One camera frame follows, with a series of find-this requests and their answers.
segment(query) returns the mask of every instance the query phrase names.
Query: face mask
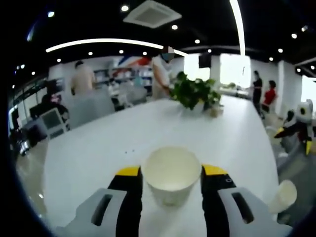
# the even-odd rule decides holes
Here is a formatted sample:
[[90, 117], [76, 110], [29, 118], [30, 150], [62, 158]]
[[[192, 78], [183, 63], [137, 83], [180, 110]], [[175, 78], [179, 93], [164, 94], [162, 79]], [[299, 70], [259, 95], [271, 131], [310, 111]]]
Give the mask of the face mask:
[[161, 56], [165, 61], [170, 61], [173, 58], [172, 53], [162, 53]]

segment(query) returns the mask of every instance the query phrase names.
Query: white shirt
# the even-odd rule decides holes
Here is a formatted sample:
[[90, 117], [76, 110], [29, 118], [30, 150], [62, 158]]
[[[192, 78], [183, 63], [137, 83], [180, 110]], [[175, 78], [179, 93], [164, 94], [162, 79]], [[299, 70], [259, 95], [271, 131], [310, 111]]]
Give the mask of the white shirt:
[[[169, 86], [170, 84], [170, 77], [171, 74], [171, 65], [164, 61], [161, 56], [154, 57], [152, 59], [152, 64], [155, 65], [159, 69], [159, 74], [161, 76], [161, 80], [163, 85]], [[160, 84], [157, 82], [155, 76], [153, 80], [153, 86], [161, 87]]]
[[76, 74], [71, 79], [71, 88], [75, 94], [86, 94], [93, 90], [93, 83], [96, 82], [94, 72], [86, 65], [79, 65]]

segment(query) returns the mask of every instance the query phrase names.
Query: white cup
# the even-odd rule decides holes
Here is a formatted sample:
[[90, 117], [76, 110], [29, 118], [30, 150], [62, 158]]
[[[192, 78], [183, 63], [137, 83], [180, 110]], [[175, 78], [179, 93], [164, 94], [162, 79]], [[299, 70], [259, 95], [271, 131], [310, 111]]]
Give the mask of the white cup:
[[278, 214], [288, 209], [297, 198], [297, 190], [290, 180], [284, 180], [278, 187], [277, 193], [268, 204], [271, 214]]
[[185, 148], [162, 147], [152, 152], [141, 169], [159, 205], [180, 206], [199, 179], [202, 166]]

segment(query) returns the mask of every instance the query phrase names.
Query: penguin robot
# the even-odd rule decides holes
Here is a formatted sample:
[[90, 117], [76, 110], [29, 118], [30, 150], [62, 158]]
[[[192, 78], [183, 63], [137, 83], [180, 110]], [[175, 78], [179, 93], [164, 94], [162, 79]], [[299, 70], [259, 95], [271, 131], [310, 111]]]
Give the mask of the penguin robot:
[[289, 119], [289, 121], [287, 120], [283, 127], [278, 130], [275, 138], [283, 138], [294, 134], [297, 134], [298, 136], [300, 143], [292, 149], [289, 156], [297, 152], [302, 144], [305, 148], [306, 155], [309, 154], [314, 139], [312, 119], [313, 102], [311, 100], [307, 100], [298, 105], [296, 111], [294, 112], [294, 117]]

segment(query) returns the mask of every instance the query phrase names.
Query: air conditioning vent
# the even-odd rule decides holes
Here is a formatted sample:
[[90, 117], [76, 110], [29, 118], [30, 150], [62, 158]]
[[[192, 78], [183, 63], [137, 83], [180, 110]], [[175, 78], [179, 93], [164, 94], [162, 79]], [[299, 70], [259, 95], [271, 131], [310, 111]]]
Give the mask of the air conditioning vent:
[[123, 22], [157, 28], [179, 18], [181, 18], [181, 14], [169, 7], [152, 0], [147, 0], [133, 9]]

